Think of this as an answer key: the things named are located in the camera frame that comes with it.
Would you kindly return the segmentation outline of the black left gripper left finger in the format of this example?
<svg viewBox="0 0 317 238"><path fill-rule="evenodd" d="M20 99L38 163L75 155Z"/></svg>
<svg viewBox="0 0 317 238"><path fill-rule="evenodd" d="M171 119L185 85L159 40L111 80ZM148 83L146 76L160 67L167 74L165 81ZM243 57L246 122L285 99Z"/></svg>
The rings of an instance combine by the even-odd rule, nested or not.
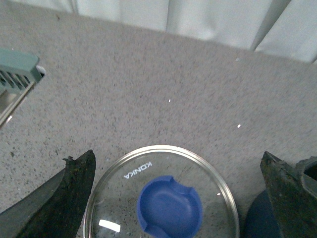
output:
<svg viewBox="0 0 317 238"><path fill-rule="evenodd" d="M0 214L2 238L74 238L92 191L96 157L88 150Z"/></svg>

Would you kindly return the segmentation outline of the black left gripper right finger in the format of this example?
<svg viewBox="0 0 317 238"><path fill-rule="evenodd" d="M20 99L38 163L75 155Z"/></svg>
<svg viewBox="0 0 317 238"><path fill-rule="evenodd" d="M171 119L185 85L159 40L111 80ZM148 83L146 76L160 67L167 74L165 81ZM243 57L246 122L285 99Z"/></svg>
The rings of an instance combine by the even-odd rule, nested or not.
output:
<svg viewBox="0 0 317 238"><path fill-rule="evenodd" d="M260 163L273 214L284 238L317 236L317 158L291 166L265 151Z"/></svg>

